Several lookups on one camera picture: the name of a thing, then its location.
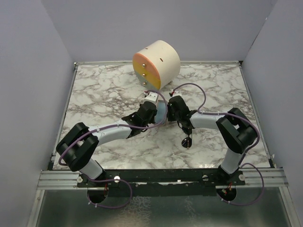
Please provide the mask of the light blue cleaning cloth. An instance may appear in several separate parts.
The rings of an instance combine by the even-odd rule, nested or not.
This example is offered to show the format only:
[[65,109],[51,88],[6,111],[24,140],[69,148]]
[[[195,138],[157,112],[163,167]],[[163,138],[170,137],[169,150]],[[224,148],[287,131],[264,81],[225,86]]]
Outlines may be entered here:
[[167,105],[163,100],[159,100],[157,104],[157,114],[155,116],[155,123],[160,123],[164,117],[166,117],[166,107]]

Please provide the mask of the pink glasses case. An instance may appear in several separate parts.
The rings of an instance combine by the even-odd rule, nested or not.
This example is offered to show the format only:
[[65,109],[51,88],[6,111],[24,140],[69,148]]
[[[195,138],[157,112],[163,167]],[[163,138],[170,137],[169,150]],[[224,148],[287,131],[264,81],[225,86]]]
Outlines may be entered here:
[[167,105],[163,100],[159,100],[157,103],[157,113],[154,118],[155,124],[165,125],[167,121],[167,113],[166,113]]

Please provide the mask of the black sunglasses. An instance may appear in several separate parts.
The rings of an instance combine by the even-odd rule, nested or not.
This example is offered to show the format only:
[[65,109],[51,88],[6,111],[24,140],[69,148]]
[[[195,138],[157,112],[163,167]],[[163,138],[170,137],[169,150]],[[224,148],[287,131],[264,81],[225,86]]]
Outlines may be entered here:
[[182,131],[186,134],[186,137],[182,140],[181,145],[189,149],[192,146],[192,129],[182,127]]

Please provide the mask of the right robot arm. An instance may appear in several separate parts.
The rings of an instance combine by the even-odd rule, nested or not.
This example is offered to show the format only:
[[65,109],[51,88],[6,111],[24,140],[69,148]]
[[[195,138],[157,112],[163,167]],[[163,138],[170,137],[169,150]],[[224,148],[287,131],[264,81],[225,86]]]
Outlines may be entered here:
[[199,112],[190,110],[181,96],[174,96],[168,103],[167,119],[170,122],[177,122],[187,135],[182,141],[182,146],[186,148],[192,145],[193,129],[206,128],[221,133],[228,149],[218,167],[216,177],[223,185],[228,185],[234,180],[234,174],[246,153],[260,140],[256,126],[238,108],[232,108],[226,113]]

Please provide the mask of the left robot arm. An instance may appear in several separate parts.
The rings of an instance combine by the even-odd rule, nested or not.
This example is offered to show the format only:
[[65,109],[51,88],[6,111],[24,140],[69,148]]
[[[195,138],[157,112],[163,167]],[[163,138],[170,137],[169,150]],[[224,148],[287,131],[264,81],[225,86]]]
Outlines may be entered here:
[[93,186],[101,186],[105,179],[105,170],[92,159],[96,148],[114,140],[128,139],[140,134],[146,130],[148,124],[154,122],[156,113],[156,105],[145,101],[138,111],[114,124],[93,129],[82,122],[77,123],[57,144],[56,151],[71,171],[79,171],[88,177]]

